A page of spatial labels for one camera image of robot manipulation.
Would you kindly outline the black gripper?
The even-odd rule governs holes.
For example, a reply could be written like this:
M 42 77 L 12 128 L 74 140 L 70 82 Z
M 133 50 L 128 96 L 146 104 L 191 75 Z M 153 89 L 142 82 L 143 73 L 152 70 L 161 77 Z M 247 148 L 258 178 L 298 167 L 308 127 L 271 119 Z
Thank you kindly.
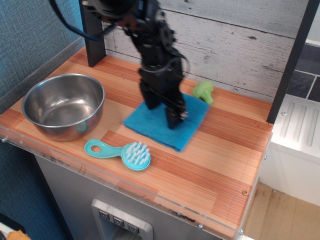
M 142 65 L 138 70 L 141 76 L 140 90 L 145 104 L 152 110 L 164 103 L 169 129 L 174 129 L 188 117 L 185 100 L 180 92 L 183 80 L 182 61 L 178 56 L 163 66 Z

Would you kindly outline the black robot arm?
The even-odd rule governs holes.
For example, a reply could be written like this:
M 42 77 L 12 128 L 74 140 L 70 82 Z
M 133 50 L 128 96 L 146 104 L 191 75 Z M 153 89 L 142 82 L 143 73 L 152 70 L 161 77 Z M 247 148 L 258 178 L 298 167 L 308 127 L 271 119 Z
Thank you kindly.
M 98 20 L 121 27 L 141 55 L 140 91 L 148 109 L 165 104 L 168 127 L 187 116 L 180 92 L 182 55 L 173 44 L 174 30 L 156 0 L 84 0 L 84 9 Z

